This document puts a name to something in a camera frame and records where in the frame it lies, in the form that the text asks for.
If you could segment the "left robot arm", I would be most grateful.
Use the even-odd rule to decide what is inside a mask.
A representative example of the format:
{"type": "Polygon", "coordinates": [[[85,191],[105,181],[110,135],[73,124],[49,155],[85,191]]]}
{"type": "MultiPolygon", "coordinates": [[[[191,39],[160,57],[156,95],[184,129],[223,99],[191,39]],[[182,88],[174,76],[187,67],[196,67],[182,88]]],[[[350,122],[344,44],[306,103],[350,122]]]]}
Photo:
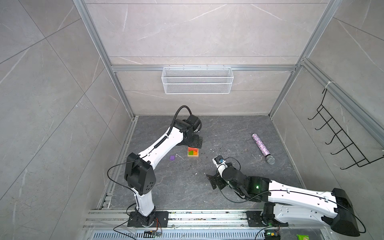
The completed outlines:
{"type": "Polygon", "coordinates": [[[158,140],[138,154],[130,153],[124,163],[114,165],[107,170],[109,177],[113,168],[125,166],[124,178],[127,185],[112,178],[109,180],[134,193],[135,213],[142,226],[150,227],[156,218],[152,189],[157,180],[155,176],[157,165],[176,146],[200,149],[203,140],[198,132],[201,128],[201,120],[193,115],[188,106],[182,105],[176,111],[168,130],[158,140]]]}

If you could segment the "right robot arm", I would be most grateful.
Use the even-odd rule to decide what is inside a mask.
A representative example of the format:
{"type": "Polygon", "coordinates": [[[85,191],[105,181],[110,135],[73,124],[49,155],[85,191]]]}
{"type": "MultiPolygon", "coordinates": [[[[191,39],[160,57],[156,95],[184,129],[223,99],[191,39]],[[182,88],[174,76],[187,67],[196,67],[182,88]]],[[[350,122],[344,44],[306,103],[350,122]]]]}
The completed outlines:
{"type": "Polygon", "coordinates": [[[287,227],[289,224],[311,223],[329,226],[334,232],[359,237],[363,222],[355,215],[347,193],[338,188],[330,192],[311,191],[288,186],[274,180],[246,176],[227,159],[213,159],[214,175],[207,175],[213,189],[229,187],[239,198],[239,204],[264,203],[260,214],[262,224],[269,227],[287,227]]]}

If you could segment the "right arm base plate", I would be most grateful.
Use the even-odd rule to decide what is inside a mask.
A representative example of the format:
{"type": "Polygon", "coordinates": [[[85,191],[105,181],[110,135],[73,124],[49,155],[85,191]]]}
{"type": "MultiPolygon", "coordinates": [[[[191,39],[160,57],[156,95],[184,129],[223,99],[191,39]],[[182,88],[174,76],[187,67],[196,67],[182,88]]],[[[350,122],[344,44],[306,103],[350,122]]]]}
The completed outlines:
{"type": "Polygon", "coordinates": [[[288,223],[281,223],[274,218],[274,214],[264,214],[262,211],[246,211],[249,227],[288,227],[288,223]]]}

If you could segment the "orange rectangular block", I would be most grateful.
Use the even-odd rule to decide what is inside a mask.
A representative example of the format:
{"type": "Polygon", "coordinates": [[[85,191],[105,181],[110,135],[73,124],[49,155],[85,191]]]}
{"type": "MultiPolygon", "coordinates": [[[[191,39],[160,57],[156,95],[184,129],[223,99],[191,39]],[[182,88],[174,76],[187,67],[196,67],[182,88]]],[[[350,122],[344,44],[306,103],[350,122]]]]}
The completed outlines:
{"type": "Polygon", "coordinates": [[[198,148],[188,147],[188,152],[189,152],[189,151],[199,151],[199,149],[198,149],[198,148]]]}

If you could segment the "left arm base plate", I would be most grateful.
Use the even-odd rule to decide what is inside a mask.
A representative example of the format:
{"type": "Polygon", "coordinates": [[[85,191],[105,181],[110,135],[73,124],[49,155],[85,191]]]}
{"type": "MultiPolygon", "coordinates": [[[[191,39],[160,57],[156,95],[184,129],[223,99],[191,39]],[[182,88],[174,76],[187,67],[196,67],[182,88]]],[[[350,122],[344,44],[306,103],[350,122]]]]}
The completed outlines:
{"type": "Polygon", "coordinates": [[[155,211],[149,214],[147,217],[141,215],[138,212],[131,212],[127,226],[136,228],[165,228],[168,225],[168,221],[169,212],[167,211],[155,211]]]}

